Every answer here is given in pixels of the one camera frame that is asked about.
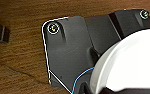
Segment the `black plastic base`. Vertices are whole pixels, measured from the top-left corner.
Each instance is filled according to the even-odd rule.
[[[71,93],[75,79],[94,67],[108,48],[136,31],[149,29],[150,16],[143,19],[141,11],[143,9],[120,10],[109,15],[75,16],[44,23],[42,33],[48,68],[54,74],[49,73],[51,85],[64,85]],[[74,94],[89,90],[91,73],[78,79]]]

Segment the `metal screw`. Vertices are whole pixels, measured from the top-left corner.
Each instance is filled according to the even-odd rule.
[[[56,34],[59,31],[59,25],[55,22],[52,22],[52,23],[48,24],[47,29],[50,34]]]
[[[142,10],[142,11],[140,12],[140,16],[141,16],[141,18],[143,18],[143,19],[147,19],[147,18],[149,17],[149,12],[146,11],[146,10]]]

